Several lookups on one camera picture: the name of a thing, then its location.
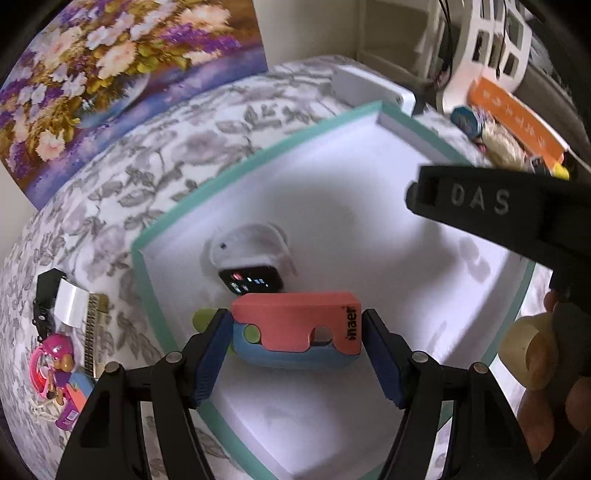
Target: smartwatch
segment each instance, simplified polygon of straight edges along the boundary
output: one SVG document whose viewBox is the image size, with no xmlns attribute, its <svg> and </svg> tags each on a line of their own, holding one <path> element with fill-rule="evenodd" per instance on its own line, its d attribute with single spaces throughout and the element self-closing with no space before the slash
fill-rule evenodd
<svg viewBox="0 0 591 480">
<path fill-rule="evenodd" d="M 212 239 L 209 258 L 236 295 L 278 293 L 293 263 L 282 233 L 268 223 L 248 223 Z"/>
</svg>

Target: watch screen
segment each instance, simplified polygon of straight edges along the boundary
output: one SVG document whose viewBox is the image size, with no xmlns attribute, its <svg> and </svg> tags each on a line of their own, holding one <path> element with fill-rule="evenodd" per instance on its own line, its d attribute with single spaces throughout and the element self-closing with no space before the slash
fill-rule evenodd
<svg viewBox="0 0 591 480">
<path fill-rule="evenodd" d="M 279 272 L 269 265 L 222 270 L 219 275 L 228 289 L 236 295 L 279 293 L 283 290 L 283 280 Z"/>
</svg>

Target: floral painting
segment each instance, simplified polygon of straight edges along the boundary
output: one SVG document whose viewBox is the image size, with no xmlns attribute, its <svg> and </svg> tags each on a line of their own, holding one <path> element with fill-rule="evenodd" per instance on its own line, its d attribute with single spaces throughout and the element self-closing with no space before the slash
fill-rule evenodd
<svg viewBox="0 0 591 480">
<path fill-rule="evenodd" d="M 252 0 L 74 0 L 0 90 L 0 158 L 41 208 L 133 127 L 266 69 Z"/>
</svg>

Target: white tray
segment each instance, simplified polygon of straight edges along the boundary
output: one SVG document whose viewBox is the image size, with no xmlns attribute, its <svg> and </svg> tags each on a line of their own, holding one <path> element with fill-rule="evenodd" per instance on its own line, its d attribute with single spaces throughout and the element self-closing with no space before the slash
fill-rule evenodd
<svg viewBox="0 0 591 480">
<path fill-rule="evenodd" d="M 490 364 L 533 264 L 408 211 L 405 191 L 429 162 L 467 164 L 396 107 L 374 103 L 201 186 L 134 244 L 163 349 L 184 346 L 197 309 L 231 305 L 208 264 L 208 240 L 252 221 L 287 234 L 298 277 L 286 291 L 349 290 L 411 348 L 451 366 Z M 364 352 L 336 372 L 265 369 L 228 355 L 200 414 L 256 480 L 376 478 L 401 418 Z"/>
</svg>

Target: orange box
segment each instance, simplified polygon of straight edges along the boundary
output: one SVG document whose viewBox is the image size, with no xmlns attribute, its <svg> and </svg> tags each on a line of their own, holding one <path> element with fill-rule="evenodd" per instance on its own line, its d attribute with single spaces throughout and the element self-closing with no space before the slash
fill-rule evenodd
<svg viewBox="0 0 591 480">
<path fill-rule="evenodd" d="M 562 163 L 566 147 L 527 105 L 486 78 L 480 78 L 470 88 L 471 105 L 488 110 L 513 134 L 530 153 L 540 155 L 552 170 Z"/>
</svg>

